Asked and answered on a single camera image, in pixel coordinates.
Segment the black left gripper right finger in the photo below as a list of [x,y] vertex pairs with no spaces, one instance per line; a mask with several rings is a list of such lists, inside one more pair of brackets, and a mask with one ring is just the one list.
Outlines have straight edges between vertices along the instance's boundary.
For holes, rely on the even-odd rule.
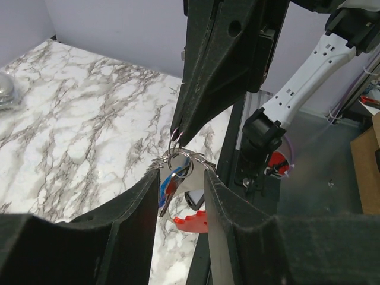
[[204,173],[214,284],[378,284],[379,217],[286,217]]

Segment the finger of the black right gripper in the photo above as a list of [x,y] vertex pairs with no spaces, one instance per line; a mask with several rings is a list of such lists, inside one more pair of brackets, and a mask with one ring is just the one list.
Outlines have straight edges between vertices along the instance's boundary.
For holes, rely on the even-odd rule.
[[[183,10],[187,17],[188,1]],[[220,1],[219,11],[207,46],[204,67],[196,91],[210,101],[218,115],[238,101],[245,93],[243,87],[243,1]],[[198,133],[187,129],[179,141],[186,146]]]
[[219,11],[220,1],[188,1],[185,63],[182,85],[170,132],[181,133],[187,129],[198,132],[208,121],[218,115],[210,101],[196,91],[207,53],[207,46]]

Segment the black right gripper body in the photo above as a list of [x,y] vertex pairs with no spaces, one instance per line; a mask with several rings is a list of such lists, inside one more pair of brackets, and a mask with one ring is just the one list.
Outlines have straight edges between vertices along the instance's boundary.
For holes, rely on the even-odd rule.
[[289,1],[243,1],[243,87],[255,93],[263,85],[281,29]]

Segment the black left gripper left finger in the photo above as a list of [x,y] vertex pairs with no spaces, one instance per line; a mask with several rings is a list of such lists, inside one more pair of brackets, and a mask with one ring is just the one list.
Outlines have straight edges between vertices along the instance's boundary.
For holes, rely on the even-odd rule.
[[2,284],[147,284],[160,174],[71,222],[1,216]]

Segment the red handled key organizer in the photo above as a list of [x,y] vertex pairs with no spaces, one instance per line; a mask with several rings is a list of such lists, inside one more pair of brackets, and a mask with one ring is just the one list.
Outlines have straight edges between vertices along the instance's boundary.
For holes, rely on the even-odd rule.
[[[167,151],[160,157],[152,159],[151,164],[146,169],[146,173],[157,169],[160,174],[160,188],[162,182],[171,174],[177,167],[189,166],[189,172],[185,180],[181,183],[178,190],[175,192],[172,200],[180,195],[185,196],[185,192],[203,189],[205,186],[204,173],[209,170],[216,173],[216,165],[208,161],[201,153],[197,153],[191,150],[182,148],[179,145],[179,141],[182,138],[183,133],[177,130],[173,131],[171,137],[176,137],[175,141],[170,141]],[[184,218],[172,217],[168,209],[167,214],[164,217],[160,217],[163,220],[169,221],[175,225],[175,227],[183,232],[189,233],[207,233],[207,213],[205,210],[195,211],[194,214],[186,216]]]

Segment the blue tagged key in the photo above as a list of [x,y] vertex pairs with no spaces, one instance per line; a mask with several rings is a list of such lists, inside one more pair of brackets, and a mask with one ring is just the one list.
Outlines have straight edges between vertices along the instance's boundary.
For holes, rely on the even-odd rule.
[[167,214],[170,202],[181,183],[187,177],[189,168],[189,166],[177,167],[161,183],[159,199],[159,217],[164,217],[164,215]]

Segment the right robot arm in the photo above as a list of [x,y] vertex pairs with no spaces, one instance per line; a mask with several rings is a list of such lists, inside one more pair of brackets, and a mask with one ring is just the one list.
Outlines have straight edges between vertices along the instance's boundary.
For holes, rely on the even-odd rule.
[[[336,70],[379,44],[378,1],[299,1],[328,14],[324,33],[307,60],[243,126],[239,167],[251,185],[297,111]],[[169,147],[186,146],[210,120],[263,85],[289,1],[185,1],[183,80]]]

